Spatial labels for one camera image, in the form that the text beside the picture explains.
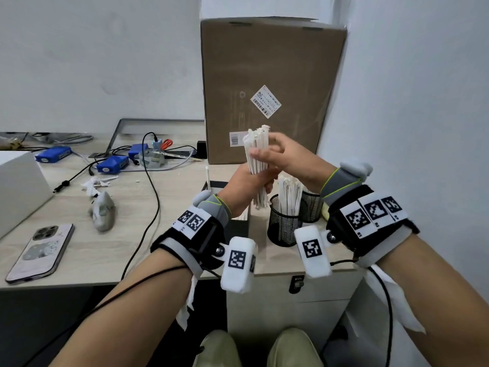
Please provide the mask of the person's left forearm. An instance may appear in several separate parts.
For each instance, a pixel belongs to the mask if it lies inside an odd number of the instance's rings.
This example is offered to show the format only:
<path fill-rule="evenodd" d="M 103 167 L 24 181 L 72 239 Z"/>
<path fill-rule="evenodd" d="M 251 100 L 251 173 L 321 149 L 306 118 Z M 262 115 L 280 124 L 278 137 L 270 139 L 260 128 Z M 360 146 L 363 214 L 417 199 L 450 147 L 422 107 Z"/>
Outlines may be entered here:
<path fill-rule="evenodd" d="M 180 259 L 157 249 L 102 301 L 154 273 L 174 267 L 181 269 L 138 284 L 87 317 L 49 367 L 145 367 L 186 303 L 192 272 Z"/>

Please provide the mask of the person's left hand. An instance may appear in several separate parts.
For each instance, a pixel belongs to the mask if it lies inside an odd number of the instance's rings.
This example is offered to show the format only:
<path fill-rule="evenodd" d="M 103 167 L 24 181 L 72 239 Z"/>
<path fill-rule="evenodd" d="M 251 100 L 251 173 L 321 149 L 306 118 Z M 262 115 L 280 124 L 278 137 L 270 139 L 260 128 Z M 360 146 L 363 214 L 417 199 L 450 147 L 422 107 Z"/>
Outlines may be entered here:
<path fill-rule="evenodd" d="M 252 202 L 251 175 L 247 163 L 240 165 L 228 184 L 217 194 L 229 207 L 232 218 L 240 216 Z"/>

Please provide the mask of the person's right leg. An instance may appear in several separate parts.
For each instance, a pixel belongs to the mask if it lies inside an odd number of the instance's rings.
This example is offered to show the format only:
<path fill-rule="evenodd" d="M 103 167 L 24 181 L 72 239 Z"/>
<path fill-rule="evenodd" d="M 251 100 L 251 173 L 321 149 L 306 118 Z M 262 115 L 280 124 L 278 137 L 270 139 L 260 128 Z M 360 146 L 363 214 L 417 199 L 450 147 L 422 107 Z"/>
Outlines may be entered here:
<path fill-rule="evenodd" d="M 268 354 L 266 367 L 325 367 L 308 335 L 301 329 L 285 329 Z"/>

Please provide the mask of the large brown cardboard box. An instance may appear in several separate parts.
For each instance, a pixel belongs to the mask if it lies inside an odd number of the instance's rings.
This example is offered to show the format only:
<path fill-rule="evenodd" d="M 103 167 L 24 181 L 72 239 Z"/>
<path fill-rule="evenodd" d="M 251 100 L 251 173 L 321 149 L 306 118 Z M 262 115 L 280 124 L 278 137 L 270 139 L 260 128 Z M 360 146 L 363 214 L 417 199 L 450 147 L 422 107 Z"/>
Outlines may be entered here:
<path fill-rule="evenodd" d="M 268 125 L 316 153 L 346 27 L 300 18 L 200 22 L 207 156 L 246 161 L 242 138 Z"/>

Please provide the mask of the person's right forearm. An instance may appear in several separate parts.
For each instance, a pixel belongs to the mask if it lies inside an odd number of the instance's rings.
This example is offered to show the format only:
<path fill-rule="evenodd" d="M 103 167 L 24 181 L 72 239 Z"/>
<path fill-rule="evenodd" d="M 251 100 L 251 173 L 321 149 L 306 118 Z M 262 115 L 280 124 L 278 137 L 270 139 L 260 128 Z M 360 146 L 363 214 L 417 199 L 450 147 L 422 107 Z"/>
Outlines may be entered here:
<path fill-rule="evenodd" d="M 431 246 L 411 234 L 377 265 L 425 328 L 407 333 L 431 367 L 489 367 L 489 304 Z"/>

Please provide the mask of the bundle of white straws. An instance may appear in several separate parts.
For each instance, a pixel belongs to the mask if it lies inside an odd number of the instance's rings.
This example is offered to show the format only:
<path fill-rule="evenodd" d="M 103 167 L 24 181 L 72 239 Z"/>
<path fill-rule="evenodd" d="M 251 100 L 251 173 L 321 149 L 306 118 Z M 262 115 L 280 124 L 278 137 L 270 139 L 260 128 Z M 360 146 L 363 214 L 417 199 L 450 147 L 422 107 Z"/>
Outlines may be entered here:
<path fill-rule="evenodd" d="M 250 156 L 250 150 L 252 148 L 268 149 L 269 146 L 269 129 L 268 125 L 262 125 L 256 130 L 249 129 L 248 133 L 243 137 L 243 146 L 246 153 L 248 169 L 252 175 L 259 174 L 266 170 L 268 165 L 264 162 L 257 161 Z M 260 192 L 253 199 L 253 205 L 256 209 L 266 208 L 268 204 L 266 188 L 263 186 Z"/>

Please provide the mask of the person's right hand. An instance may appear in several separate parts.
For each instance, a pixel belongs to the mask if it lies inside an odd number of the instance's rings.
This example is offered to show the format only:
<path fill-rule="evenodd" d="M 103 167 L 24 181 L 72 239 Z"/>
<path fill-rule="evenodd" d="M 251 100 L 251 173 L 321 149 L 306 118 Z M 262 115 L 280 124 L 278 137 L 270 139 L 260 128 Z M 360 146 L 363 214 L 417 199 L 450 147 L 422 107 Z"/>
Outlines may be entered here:
<path fill-rule="evenodd" d="M 283 167 L 277 168 L 298 178 L 309 191 L 319 194 L 337 166 L 328 163 L 283 133 L 272 132 L 268 138 L 269 148 L 281 148 L 283 151 Z"/>

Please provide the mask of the white box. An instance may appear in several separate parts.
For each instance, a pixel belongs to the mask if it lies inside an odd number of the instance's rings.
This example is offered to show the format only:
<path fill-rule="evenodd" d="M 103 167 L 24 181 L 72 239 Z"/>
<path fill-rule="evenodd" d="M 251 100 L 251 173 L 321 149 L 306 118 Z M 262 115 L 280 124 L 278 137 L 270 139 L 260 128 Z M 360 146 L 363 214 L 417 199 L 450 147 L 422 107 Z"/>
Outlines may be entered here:
<path fill-rule="evenodd" d="M 51 198 L 32 153 L 0 151 L 0 239 Z"/>

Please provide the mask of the grey wristband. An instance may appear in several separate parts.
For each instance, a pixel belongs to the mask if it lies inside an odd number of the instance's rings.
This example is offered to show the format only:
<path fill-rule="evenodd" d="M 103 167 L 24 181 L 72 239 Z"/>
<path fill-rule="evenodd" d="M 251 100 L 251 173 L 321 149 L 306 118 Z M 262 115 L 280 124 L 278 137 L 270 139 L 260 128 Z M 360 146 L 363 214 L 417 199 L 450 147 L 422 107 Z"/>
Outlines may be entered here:
<path fill-rule="evenodd" d="M 227 226 L 232 218 L 231 211 L 227 204 L 210 190 L 201 191 L 193 199 L 193 206 L 206 211 L 217 219 L 223 228 Z"/>
<path fill-rule="evenodd" d="M 331 207 L 340 197 L 361 186 L 373 169 L 368 162 L 359 159 L 341 162 L 320 191 L 323 203 Z"/>

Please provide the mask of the white wrapped straws in cup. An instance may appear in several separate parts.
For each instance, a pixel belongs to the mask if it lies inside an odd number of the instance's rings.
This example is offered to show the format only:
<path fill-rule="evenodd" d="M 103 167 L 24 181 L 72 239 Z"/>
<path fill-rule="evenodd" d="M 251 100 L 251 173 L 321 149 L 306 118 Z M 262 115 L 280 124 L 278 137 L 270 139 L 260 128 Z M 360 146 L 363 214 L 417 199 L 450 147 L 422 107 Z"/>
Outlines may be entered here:
<path fill-rule="evenodd" d="M 278 177 L 278 212 L 286 216 L 299 216 L 303 184 L 295 177 Z"/>

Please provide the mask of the person's leg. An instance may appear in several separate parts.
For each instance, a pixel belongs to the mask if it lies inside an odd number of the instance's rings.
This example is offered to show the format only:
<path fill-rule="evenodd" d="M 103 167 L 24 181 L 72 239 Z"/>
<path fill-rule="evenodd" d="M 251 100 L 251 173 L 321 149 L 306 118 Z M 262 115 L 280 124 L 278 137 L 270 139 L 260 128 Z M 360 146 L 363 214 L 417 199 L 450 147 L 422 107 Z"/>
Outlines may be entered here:
<path fill-rule="evenodd" d="M 268 354 L 266 367 L 325 367 L 308 335 L 301 329 L 285 329 Z"/>
<path fill-rule="evenodd" d="M 192 367 L 242 367 L 234 339 L 226 331 L 210 332 L 200 344 Z"/>

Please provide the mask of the small white-green device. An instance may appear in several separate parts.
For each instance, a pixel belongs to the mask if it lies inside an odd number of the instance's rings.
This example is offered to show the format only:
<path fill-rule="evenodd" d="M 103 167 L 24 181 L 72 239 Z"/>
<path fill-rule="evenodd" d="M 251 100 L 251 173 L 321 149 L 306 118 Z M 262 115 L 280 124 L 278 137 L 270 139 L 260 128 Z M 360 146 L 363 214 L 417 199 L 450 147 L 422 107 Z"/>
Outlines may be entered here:
<path fill-rule="evenodd" d="M 139 152 L 139 164 L 147 169 L 161 168 L 165 163 L 165 155 L 162 151 L 154 149 L 145 149 Z"/>

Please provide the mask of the person's left leg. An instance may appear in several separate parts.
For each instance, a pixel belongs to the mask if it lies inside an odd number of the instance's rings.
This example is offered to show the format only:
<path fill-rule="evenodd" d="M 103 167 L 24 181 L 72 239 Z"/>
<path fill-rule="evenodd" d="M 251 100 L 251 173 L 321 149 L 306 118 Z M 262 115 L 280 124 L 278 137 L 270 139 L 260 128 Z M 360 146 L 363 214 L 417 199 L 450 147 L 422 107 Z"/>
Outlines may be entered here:
<path fill-rule="evenodd" d="M 192 367 L 242 367 L 234 339 L 226 331 L 210 332 L 200 344 Z"/>

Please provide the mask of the torn white paper scraps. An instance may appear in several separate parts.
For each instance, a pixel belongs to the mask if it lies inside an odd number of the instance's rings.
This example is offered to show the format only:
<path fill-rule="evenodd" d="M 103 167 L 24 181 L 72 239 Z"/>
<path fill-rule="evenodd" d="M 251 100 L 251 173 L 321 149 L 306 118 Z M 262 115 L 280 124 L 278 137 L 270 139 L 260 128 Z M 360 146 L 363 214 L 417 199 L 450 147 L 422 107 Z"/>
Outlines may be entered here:
<path fill-rule="evenodd" d="M 80 184 L 81 189 L 86 192 L 86 195 L 91 198 L 96 198 L 98 195 L 104 191 L 104 188 L 107 188 L 111 185 L 112 180 L 119 178 L 119 176 L 111 176 L 111 177 L 91 177 L 86 182 Z"/>

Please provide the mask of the white drawer cabinet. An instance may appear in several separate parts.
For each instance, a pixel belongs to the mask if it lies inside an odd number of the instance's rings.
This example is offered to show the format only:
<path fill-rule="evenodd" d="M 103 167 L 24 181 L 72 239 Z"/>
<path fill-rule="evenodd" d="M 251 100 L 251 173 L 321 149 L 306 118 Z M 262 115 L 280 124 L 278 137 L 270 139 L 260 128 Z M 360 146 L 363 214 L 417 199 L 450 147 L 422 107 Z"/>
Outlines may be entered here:
<path fill-rule="evenodd" d="M 328 277 L 305 277 L 296 294 L 294 276 L 255 277 L 251 291 L 228 292 L 227 330 L 241 345 L 269 347 L 284 329 L 306 332 L 320 350 L 343 315 L 362 279 L 356 270 L 333 271 Z"/>

